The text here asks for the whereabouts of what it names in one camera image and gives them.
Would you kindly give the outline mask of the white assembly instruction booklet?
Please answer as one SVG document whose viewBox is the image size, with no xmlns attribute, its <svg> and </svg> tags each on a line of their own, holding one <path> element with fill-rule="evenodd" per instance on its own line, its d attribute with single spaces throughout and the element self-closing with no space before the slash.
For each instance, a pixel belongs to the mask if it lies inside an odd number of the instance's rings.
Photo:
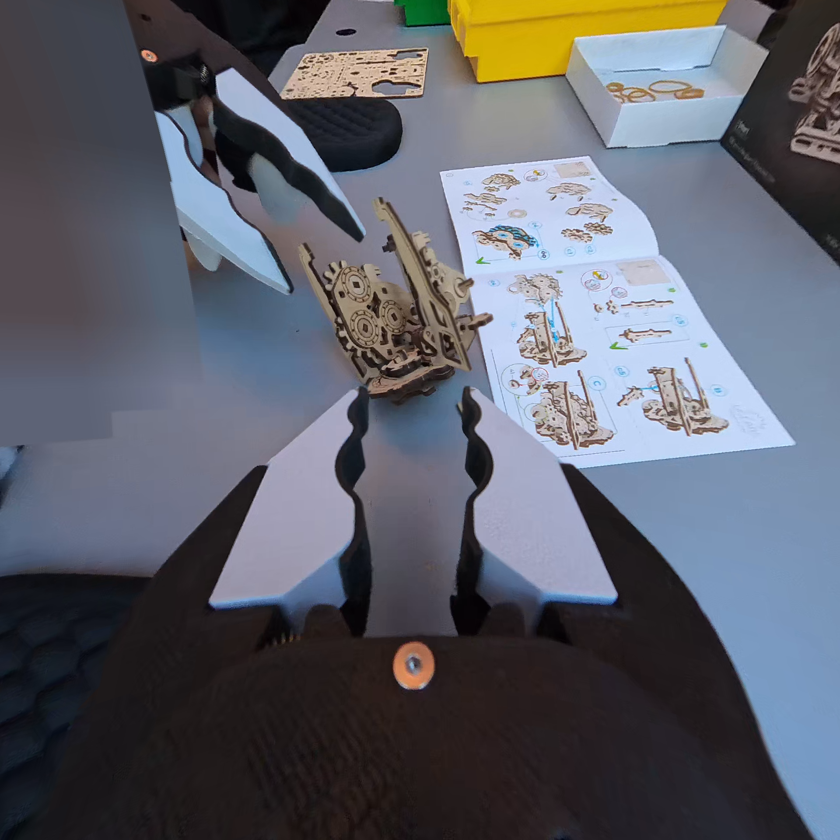
<svg viewBox="0 0 840 840">
<path fill-rule="evenodd" d="M 617 466 L 795 441 L 646 215 L 587 156 L 440 174 L 492 398 L 561 461 Z"/>
</svg>

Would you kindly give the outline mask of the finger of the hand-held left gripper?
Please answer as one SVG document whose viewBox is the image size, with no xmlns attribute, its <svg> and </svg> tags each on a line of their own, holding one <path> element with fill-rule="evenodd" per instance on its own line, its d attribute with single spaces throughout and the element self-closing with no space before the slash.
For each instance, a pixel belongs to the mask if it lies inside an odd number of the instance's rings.
<svg viewBox="0 0 840 840">
<path fill-rule="evenodd" d="M 290 187 L 306 196 L 332 224 L 356 242 L 365 229 L 327 165 L 293 120 L 235 68 L 215 75 L 213 120 L 248 158 L 266 159 Z"/>
<path fill-rule="evenodd" d="M 155 112 L 178 223 L 196 260 L 216 271 L 223 259 L 284 295 L 291 280 L 268 238 L 241 216 L 228 193 L 193 159 L 201 137 L 187 106 Z"/>
</svg>

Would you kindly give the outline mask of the white cardboard box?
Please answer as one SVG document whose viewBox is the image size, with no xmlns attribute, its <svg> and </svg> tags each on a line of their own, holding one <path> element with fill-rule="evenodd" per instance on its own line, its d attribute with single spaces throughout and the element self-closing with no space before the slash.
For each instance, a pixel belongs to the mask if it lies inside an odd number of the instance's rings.
<svg viewBox="0 0 840 840">
<path fill-rule="evenodd" d="M 608 148 L 719 141 L 769 51 L 727 26 L 579 37 L 565 77 Z M 621 104 L 610 81 L 680 80 L 702 99 Z"/>
</svg>

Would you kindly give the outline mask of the black model kit box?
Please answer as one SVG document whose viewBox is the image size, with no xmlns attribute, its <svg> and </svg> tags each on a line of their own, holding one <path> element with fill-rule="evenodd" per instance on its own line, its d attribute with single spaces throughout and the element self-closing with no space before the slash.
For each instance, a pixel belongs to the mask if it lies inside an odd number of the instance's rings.
<svg viewBox="0 0 840 840">
<path fill-rule="evenodd" d="M 839 262 L 839 2 L 795 2 L 721 146 Z"/>
</svg>

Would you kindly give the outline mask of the black wrist rest pad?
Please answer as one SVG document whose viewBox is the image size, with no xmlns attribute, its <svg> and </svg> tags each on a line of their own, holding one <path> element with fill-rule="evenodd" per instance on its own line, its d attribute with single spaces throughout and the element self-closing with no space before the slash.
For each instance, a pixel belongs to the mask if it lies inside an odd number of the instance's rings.
<svg viewBox="0 0 840 840">
<path fill-rule="evenodd" d="M 301 127 L 332 173 L 382 165 L 402 144 L 401 114 L 386 99 L 295 99 L 285 100 L 281 108 Z"/>
</svg>

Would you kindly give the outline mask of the wooden gear model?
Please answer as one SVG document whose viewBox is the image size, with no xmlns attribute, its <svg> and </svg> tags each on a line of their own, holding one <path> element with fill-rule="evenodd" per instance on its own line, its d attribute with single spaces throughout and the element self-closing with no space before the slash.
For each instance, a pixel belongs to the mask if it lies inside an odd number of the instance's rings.
<svg viewBox="0 0 840 840">
<path fill-rule="evenodd" d="M 474 281 L 439 260 L 423 231 L 410 233 L 394 207 L 373 201 L 390 234 L 383 251 L 393 253 L 407 287 L 382 278 L 373 264 L 332 262 L 319 273 L 309 245 L 298 248 L 303 269 L 332 323 L 342 351 L 371 398 L 401 404 L 427 396 L 456 370 L 470 371 L 468 351 L 488 312 L 460 313 Z"/>
</svg>

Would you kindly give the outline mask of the laser-cut plywood parts sheet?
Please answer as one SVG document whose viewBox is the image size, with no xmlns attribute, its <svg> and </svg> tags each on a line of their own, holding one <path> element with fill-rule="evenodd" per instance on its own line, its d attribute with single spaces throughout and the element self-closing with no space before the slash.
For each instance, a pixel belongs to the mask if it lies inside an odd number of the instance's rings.
<svg viewBox="0 0 840 840">
<path fill-rule="evenodd" d="M 325 51 L 305 54 L 280 91 L 284 100 L 419 98 L 427 48 Z"/>
</svg>

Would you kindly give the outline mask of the green storage bin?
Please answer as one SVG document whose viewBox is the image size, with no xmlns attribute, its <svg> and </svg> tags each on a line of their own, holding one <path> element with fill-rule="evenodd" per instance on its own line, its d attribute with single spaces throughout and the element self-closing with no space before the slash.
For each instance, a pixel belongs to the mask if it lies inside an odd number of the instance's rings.
<svg viewBox="0 0 840 840">
<path fill-rule="evenodd" d="M 448 26 L 450 24 L 448 1 L 393 1 L 393 5 L 402 10 L 402 22 L 405 27 Z"/>
</svg>

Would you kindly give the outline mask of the tan rubber bands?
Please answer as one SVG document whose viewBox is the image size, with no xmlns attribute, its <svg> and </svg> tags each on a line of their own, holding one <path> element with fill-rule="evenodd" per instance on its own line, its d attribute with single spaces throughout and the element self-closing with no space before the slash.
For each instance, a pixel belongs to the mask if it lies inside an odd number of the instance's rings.
<svg viewBox="0 0 840 840">
<path fill-rule="evenodd" d="M 706 92 L 683 80 L 656 80 L 646 87 L 628 86 L 614 80 L 605 84 L 605 90 L 621 104 L 663 101 L 690 101 L 702 99 Z"/>
</svg>

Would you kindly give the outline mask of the black honeycomb cushion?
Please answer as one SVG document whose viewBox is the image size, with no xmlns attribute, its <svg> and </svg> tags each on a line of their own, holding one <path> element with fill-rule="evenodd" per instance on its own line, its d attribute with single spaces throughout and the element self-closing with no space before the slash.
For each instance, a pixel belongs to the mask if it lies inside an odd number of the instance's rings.
<svg viewBox="0 0 840 840">
<path fill-rule="evenodd" d="M 26 838 L 53 789 L 67 732 L 97 687 L 113 635 L 150 579 L 1 579 L 1 838 Z"/>
</svg>

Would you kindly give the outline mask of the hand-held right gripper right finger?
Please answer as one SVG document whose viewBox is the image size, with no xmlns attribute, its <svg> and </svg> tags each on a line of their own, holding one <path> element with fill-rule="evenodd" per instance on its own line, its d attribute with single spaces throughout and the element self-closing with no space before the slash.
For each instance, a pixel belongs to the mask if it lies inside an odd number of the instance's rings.
<svg viewBox="0 0 840 840">
<path fill-rule="evenodd" d="M 458 635 L 513 604 L 526 630 L 550 603 L 614 606 L 616 586 L 559 460 L 481 391 L 458 404 L 473 489 L 451 595 Z"/>
</svg>

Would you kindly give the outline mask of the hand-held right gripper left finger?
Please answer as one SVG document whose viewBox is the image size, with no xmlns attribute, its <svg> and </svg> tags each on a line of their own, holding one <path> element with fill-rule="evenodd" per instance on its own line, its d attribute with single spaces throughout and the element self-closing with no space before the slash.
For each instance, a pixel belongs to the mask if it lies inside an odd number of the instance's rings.
<svg viewBox="0 0 840 840">
<path fill-rule="evenodd" d="M 209 605 L 275 606 L 302 633 L 315 605 L 339 608 L 362 635 L 371 546 L 355 485 L 365 468 L 370 397 L 347 392 L 267 464 Z"/>
</svg>

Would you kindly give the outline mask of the yellow storage bin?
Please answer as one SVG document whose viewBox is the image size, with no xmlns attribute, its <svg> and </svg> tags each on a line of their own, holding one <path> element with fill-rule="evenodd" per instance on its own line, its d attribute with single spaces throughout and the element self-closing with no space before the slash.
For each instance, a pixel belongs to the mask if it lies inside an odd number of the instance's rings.
<svg viewBox="0 0 840 840">
<path fill-rule="evenodd" d="M 562 76 L 578 37 L 714 25 L 725 1 L 449 1 L 478 83 Z"/>
</svg>

